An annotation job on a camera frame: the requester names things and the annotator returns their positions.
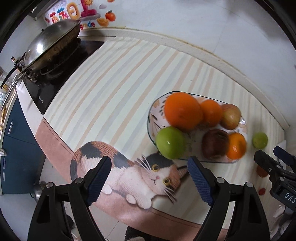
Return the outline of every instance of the cat face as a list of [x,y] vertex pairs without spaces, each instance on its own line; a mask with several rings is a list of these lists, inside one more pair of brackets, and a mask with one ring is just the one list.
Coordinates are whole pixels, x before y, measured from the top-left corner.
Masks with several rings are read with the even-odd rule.
[[173,201],[173,193],[187,173],[187,166],[177,167],[160,153],[151,154],[147,158],[142,156],[136,162],[141,165],[142,177],[151,190],[158,195],[167,195]]

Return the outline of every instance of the cherry tomato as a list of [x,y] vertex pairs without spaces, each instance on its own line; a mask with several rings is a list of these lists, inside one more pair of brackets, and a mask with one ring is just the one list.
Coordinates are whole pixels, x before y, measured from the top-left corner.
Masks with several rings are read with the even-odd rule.
[[105,18],[109,19],[110,22],[113,22],[113,21],[115,21],[115,19],[116,19],[115,14],[112,12],[112,10],[108,11],[108,12],[105,14]]
[[266,189],[265,189],[265,188],[261,188],[261,189],[258,191],[258,194],[259,194],[260,196],[262,196],[262,195],[265,194],[265,192],[266,192]]

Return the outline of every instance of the green apple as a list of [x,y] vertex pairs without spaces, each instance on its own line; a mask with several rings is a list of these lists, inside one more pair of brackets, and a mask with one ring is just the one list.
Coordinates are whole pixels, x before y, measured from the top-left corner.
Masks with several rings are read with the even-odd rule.
[[184,154],[185,138],[179,129],[169,126],[158,132],[156,146],[167,159],[178,159]]
[[268,137],[264,132],[257,132],[253,135],[252,143],[257,149],[263,149],[267,146]]

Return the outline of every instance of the cabinet door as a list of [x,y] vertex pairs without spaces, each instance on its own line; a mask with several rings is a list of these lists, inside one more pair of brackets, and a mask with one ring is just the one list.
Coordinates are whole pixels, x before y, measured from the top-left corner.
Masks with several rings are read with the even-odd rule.
[[1,157],[1,187],[3,194],[30,193],[42,168],[45,155],[37,145],[4,136]]
[[18,98],[15,100],[12,107],[4,134],[37,145],[36,139],[26,121]]

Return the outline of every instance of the striped tablecloth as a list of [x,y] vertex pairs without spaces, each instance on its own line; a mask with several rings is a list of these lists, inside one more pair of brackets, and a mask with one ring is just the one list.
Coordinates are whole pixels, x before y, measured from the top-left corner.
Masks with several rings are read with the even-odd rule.
[[[155,99],[170,91],[190,92],[237,105],[247,122],[249,137],[264,131],[265,151],[284,139],[284,131],[268,110],[246,89],[212,66],[173,48],[140,39],[116,37],[107,41],[69,78],[44,117],[73,150],[89,141],[103,141],[135,160],[155,151],[147,135],[148,110]],[[249,139],[245,156],[235,164],[204,163],[229,183],[251,181],[270,189],[268,178],[259,178]],[[152,206],[169,215],[201,224],[208,212],[195,186],[187,178],[176,193],[178,201],[156,197]],[[261,196],[267,217],[274,199]],[[224,227],[231,220],[227,214]]]

